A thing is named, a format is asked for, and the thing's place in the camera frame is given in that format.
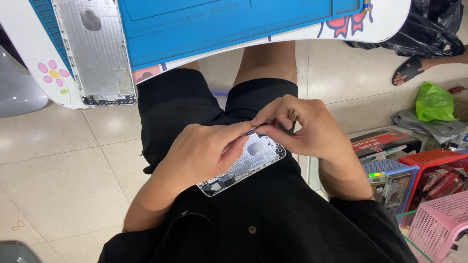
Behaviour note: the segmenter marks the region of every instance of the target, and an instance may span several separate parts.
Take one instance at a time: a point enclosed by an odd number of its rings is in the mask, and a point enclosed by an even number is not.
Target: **black sandal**
[[[406,79],[403,80],[404,83],[406,83],[407,81],[413,79],[414,77],[424,72],[424,70],[418,71],[418,69],[423,67],[419,59],[420,57],[411,57],[395,70],[395,73],[393,74],[393,77],[392,77],[393,86],[396,86],[394,79],[398,75],[397,72],[399,72],[401,76],[406,75]]]

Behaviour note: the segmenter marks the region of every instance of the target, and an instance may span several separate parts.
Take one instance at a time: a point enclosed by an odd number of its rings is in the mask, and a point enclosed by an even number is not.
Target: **tile floor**
[[[459,31],[465,43],[467,17]],[[396,88],[390,79],[405,58],[393,51],[335,40],[296,46],[300,97],[323,100],[346,133],[386,126],[425,80],[468,85],[468,65],[439,66]],[[211,89],[230,89],[241,56],[200,61]],[[136,106],[80,112],[55,104],[0,119],[0,240],[25,242],[45,263],[96,262],[148,179],[140,129]]]

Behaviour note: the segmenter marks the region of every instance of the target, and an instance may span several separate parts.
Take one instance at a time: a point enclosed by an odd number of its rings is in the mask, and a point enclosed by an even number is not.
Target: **black shirt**
[[[214,196],[192,186],[157,228],[108,241],[100,263],[417,260],[376,201],[325,199],[286,158]]]

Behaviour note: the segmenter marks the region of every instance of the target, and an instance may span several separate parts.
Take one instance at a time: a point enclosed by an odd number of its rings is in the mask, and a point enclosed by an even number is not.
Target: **pink plastic basket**
[[[435,263],[444,260],[457,235],[468,228],[468,191],[419,205],[408,239]]]

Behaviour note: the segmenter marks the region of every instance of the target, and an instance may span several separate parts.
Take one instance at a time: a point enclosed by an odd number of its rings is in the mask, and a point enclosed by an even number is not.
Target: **hand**
[[[179,192],[217,177],[242,155],[249,137],[239,136],[251,128],[250,122],[229,126],[190,124],[175,139],[154,174],[164,176],[167,185]],[[226,147],[230,148],[221,154]]]
[[[288,135],[273,125],[262,126],[256,132],[267,135],[292,153],[320,157],[332,162],[344,152],[354,155],[349,138],[320,100],[302,100],[285,95],[259,111],[252,120],[252,125],[256,126],[267,120],[271,123],[279,122],[291,129],[293,122],[289,119],[289,112],[293,109],[297,112],[296,121],[302,126],[293,135]]]

